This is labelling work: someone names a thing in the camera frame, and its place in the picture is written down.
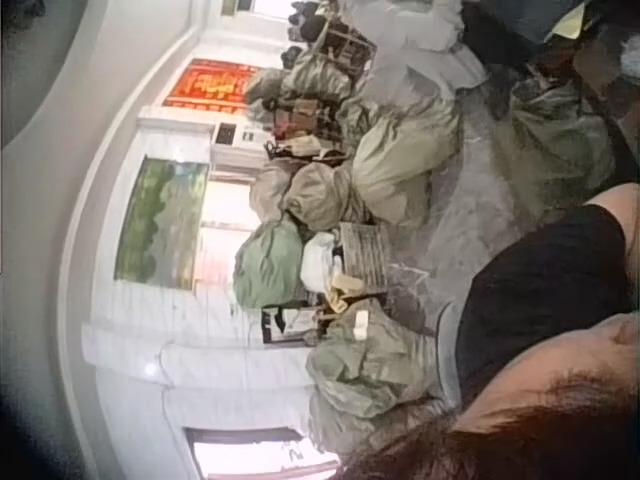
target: red banner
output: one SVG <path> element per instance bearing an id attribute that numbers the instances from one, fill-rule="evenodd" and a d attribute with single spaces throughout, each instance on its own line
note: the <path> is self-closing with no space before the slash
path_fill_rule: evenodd
<path id="1" fill-rule="evenodd" d="M 244 115 L 247 82 L 258 70 L 238 63 L 194 59 L 162 104 Z"/>

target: window frame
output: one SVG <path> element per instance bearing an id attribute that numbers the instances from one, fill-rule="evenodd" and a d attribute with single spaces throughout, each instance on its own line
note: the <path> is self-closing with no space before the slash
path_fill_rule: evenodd
<path id="1" fill-rule="evenodd" d="M 304 437 L 289 427 L 256 430 L 207 430 L 183 428 L 191 457 L 202 480 L 295 480 L 304 476 L 321 474 L 340 467 L 339 460 L 317 465 L 294 467 L 279 472 L 208 474 L 205 475 L 196 456 L 196 443 L 210 445 L 253 445 L 263 442 L 300 442 Z"/>

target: sack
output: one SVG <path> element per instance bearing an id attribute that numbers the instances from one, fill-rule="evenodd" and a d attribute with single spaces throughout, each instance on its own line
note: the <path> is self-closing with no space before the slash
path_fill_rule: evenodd
<path id="1" fill-rule="evenodd" d="M 251 105 L 257 100 L 276 100 L 280 96 L 282 81 L 287 72 L 277 68 L 258 70 L 247 82 L 245 103 Z"/>
<path id="2" fill-rule="evenodd" d="M 302 240 L 286 215 L 260 227 L 240 247 L 233 272 L 238 305 L 264 308 L 304 298 L 300 284 Z"/>
<path id="3" fill-rule="evenodd" d="M 335 244 L 334 235 L 320 232 L 304 246 L 300 280 L 308 291 L 329 294 Z"/>
<path id="4" fill-rule="evenodd" d="M 441 398 L 435 347 L 433 337 L 404 328 L 367 299 L 331 323 L 307 371 L 333 408 L 373 418 L 427 394 Z"/>
<path id="5" fill-rule="evenodd" d="M 261 222 L 282 218 L 282 199 L 289 190 L 291 179 L 304 165 L 296 160 L 273 160 L 264 166 L 249 192 L 249 206 Z"/>
<path id="6" fill-rule="evenodd" d="M 509 114 L 495 130 L 499 168 L 525 210 L 541 223 L 589 200 L 615 161 L 604 120 L 568 83 L 544 90 L 535 79 L 517 84 Z"/>
<path id="7" fill-rule="evenodd" d="M 429 174 L 459 151 L 459 126 L 455 103 L 441 99 L 382 116 L 353 162 L 353 184 L 375 217 L 408 227 L 426 221 Z"/>
<path id="8" fill-rule="evenodd" d="M 343 222 L 365 223 L 369 213 L 351 187 L 351 164 L 333 169 L 313 162 L 293 178 L 284 208 L 313 232 L 336 228 Z"/>
<path id="9" fill-rule="evenodd" d="M 359 418 L 336 410 L 316 390 L 309 410 L 309 437 L 313 446 L 320 452 L 349 457 L 382 449 L 412 428 L 444 413 L 444 405 L 441 400 L 433 399 L 398 405 L 373 418 Z"/>
<path id="10" fill-rule="evenodd" d="M 282 93 L 339 102 L 351 95 L 351 80 L 324 56 L 306 55 L 282 82 Z"/>
<path id="11" fill-rule="evenodd" d="M 342 147 L 352 157 L 362 137 L 373 128 L 380 117 L 380 107 L 360 97 L 351 97 L 342 102 L 336 121 L 342 132 Z"/>
<path id="12" fill-rule="evenodd" d="M 275 115 L 273 112 L 264 108 L 262 100 L 258 99 L 255 102 L 247 105 L 247 118 L 256 123 L 263 125 L 273 125 Z"/>

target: landscape painting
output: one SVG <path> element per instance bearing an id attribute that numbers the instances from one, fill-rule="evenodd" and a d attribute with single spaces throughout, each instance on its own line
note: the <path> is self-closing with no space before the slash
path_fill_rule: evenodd
<path id="1" fill-rule="evenodd" d="M 209 165 L 146 157 L 125 217 L 116 280 L 191 290 Z"/>

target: hair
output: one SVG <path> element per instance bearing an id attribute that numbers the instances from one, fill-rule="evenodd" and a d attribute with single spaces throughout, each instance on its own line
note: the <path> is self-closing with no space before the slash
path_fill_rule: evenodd
<path id="1" fill-rule="evenodd" d="M 335 480 L 626 480 L 640 478 L 638 397 L 571 376 L 539 406 L 502 410 L 489 432 L 432 419 L 381 451 L 347 462 Z"/>

